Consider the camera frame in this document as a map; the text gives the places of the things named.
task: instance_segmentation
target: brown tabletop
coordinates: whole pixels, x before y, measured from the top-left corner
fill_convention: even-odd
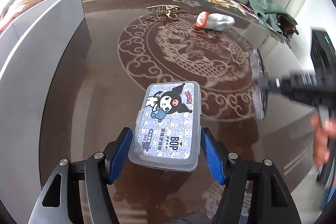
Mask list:
[[[179,19],[145,9],[162,4],[182,7]],[[275,32],[201,0],[84,0],[83,8],[86,20],[64,52],[44,109],[42,184],[60,159],[87,159],[123,127],[134,129],[149,84],[186,80],[201,86],[201,126],[229,151],[247,160],[272,159],[291,191],[307,175],[313,166],[313,109],[270,95],[266,119],[254,117],[251,50],[260,48],[270,76],[300,69]],[[235,24],[224,32],[196,29],[202,11],[230,15]],[[192,173],[149,169],[127,159],[109,191],[120,223],[210,223],[223,187],[201,152]],[[84,192],[81,187],[89,223]]]

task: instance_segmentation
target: orange trim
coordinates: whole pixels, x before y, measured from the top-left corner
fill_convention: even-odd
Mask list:
[[[197,22],[195,22],[195,26],[198,27],[198,28],[203,28],[205,26],[205,24],[207,24],[207,21],[208,21],[208,16],[210,14],[208,12],[205,12],[205,15],[204,15],[204,19],[203,19],[203,22],[202,24],[198,24]]]

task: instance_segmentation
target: human hand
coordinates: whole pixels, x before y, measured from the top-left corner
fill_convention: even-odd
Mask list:
[[[323,126],[320,126],[319,116],[313,116],[310,124],[316,128],[313,144],[313,161],[319,167],[329,159],[330,151],[327,148],[328,137],[336,138],[336,121],[324,120]]]

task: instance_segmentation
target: green cloth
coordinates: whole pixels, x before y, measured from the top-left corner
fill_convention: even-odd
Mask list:
[[[263,22],[267,22],[273,30],[282,34],[282,30],[278,26],[278,20],[283,17],[294,28],[297,25],[295,19],[287,13],[287,11],[281,7],[275,0],[249,0],[250,5],[254,10],[254,13],[261,18]]]

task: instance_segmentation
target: blue teddy bear illustration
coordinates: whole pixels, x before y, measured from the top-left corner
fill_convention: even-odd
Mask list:
[[[151,117],[152,119],[158,119],[159,122],[166,117],[167,113],[163,111],[162,107],[157,107],[156,110],[152,110]]]

